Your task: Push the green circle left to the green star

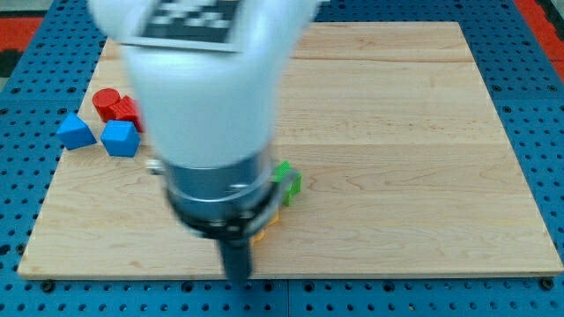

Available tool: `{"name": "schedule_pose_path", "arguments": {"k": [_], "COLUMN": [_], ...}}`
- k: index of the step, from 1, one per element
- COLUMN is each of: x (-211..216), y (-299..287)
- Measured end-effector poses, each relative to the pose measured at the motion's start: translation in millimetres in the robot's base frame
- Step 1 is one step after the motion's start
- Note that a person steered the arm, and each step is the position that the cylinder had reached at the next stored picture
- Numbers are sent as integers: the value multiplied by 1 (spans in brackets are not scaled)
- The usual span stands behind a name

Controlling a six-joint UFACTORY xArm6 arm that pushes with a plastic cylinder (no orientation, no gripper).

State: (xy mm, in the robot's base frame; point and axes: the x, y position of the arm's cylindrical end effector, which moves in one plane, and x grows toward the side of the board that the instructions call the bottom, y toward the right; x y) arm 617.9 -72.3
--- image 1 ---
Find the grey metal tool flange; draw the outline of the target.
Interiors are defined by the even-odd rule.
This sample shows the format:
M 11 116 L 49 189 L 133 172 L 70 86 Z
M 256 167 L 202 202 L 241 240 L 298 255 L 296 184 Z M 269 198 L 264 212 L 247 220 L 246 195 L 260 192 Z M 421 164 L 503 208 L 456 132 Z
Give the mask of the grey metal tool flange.
M 203 166 L 146 161 L 146 169 L 163 178 L 176 216 L 197 235 L 214 240 L 245 240 L 269 222 L 283 205 L 283 186 L 271 180 L 275 167 L 269 147 Z

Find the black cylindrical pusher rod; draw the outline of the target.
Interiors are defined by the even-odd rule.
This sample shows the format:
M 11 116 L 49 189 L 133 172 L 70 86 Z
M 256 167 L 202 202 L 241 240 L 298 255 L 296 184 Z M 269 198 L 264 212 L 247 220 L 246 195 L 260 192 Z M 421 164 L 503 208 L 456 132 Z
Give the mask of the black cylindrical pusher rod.
M 226 278 L 234 283 L 245 282 L 253 269 L 250 240 L 221 240 L 219 251 Z

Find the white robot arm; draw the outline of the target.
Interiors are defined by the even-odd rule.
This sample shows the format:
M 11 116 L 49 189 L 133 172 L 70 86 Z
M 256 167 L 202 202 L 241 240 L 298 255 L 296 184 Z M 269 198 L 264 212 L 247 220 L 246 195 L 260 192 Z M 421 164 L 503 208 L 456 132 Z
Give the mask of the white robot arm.
M 317 1 L 91 1 L 122 48 L 176 216 L 247 279 L 250 241 L 300 174 L 271 156 L 279 81 Z

